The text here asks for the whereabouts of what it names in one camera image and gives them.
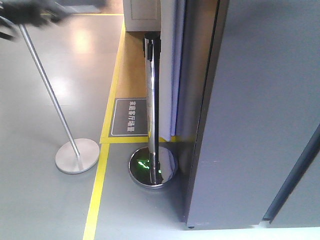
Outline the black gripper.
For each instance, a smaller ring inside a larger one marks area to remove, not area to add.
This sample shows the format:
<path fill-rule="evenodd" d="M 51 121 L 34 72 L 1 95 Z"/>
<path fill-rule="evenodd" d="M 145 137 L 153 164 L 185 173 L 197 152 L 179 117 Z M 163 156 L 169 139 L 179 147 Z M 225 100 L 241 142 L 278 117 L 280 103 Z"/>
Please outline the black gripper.
<path fill-rule="evenodd" d="M 0 26 L 12 32 L 0 33 L 0 38 L 13 41 L 18 25 L 41 27 L 59 23 L 75 13 L 86 10 L 99 11 L 107 5 L 105 0 L 2 0 L 0 2 Z"/>

